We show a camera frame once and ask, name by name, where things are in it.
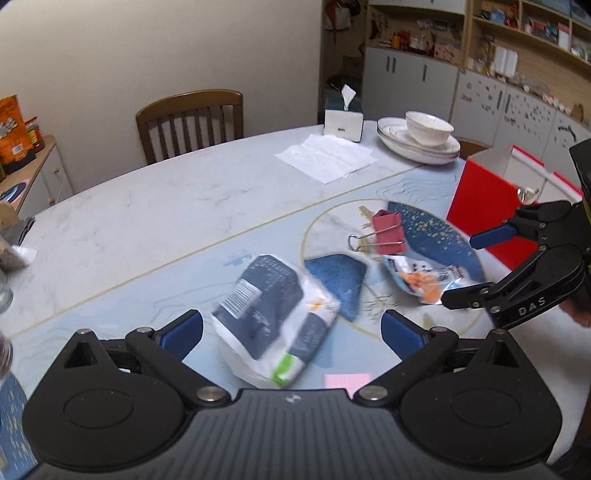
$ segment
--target open cardboard box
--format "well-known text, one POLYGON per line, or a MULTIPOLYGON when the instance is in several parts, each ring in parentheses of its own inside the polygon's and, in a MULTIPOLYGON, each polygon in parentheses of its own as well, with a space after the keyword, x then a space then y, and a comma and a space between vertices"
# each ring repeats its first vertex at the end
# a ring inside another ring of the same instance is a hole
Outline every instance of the open cardboard box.
MULTIPOLYGON (((519 187, 537 189, 535 203, 577 203, 582 196, 575 185, 559 173, 549 173, 541 160, 522 148, 491 148, 467 159, 447 221, 470 236, 496 227, 523 205, 519 187)), ((513 270, 536 248, 535 242, 515 237, 487 250, 513 270)))

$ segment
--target beige wall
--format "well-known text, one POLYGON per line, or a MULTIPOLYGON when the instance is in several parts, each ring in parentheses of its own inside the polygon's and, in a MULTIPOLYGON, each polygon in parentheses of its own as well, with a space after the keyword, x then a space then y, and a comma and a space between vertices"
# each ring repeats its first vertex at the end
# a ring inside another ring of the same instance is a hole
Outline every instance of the beige wall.
POLYGON ((135 114, 159 98, 245 95, 245 133, 315 123, 320 0, 12 0, 0 97, 56 136, 75 189, 145 165, 135 114))

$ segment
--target pink sticky note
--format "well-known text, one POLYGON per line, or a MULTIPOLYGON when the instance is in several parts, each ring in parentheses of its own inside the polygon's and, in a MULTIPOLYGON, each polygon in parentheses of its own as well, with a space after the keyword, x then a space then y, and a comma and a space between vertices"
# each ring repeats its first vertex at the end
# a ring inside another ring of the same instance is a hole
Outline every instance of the pink sticky note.
POLYGON ((325 388, 344 388, 350 397, 371 382, 370 374, 332 374, 324 376, 325 388))

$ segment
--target wooden chair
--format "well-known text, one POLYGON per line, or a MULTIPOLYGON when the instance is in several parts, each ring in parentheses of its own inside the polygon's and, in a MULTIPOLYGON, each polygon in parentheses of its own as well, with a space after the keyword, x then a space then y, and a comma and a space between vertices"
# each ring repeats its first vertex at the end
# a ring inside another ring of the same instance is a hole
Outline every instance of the wooden chair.
POLYGON ((135 121, 138 125, 139 138, 142 142, 144 154, 148 164, 156 163, 156 155, 150 138, 150 128, 158 128, 158 137, 160 139, 160 148, 162 158, 169 158, 167 142, 164 135, 163 123, 170 125, 170 137, 172 139, 173 157, 181 153, 192 152, 204 148, 201 122, 201 115, 205 114, 207 123, 208 145, 215 145, 214 139, 214 119, 212 119, 212 109, 218 112, 217 120, 219 122, 221 143, 228 141, 226 137, 226 117, 224 115, 224 106, 232 108, 232 120, 234 127, 234 140, 244 137, 243 113, 242 113, 242 94, 234 90, 199 90, 197 92, 182 93, 172 97, 163 98, 142 108, 135 121), (191 144, 187 117, 193 117, 195 124, 196 148, 191 144), (175 120, 180 117, 182 122, 182 131, 184 139, 184 150, 181 152, 179 147, 177 127, 175 120))
POLYGON ((485 145, 484 143, 477 142, 476 140, 469 140, 467 138, 457 138, 457 141, 460 142, 460 158, 467 160, 470 155, 474 155, 475 153, 481 152, 490 148, 490 145, 485 145))

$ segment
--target pink binder clip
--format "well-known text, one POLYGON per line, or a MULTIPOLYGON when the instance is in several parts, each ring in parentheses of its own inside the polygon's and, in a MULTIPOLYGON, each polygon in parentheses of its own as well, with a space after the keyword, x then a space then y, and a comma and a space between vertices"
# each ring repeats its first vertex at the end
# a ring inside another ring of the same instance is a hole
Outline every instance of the pink binder clip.
POLYGON ((387 210, 380 210, 376 213, 371 223, 374 226, 374 232, 367 235, 349 235, 349 248, 357 252, 363 247, 376 246, 380 255, 397 255, 406 251, 404 244, 404 230, 402 229, 402 219, 399 213, 392 213, 387 210), (353 247, 351 239, 361 240, 375 235, 375 243, 362 244, 359 242, 357 247, 353 247))

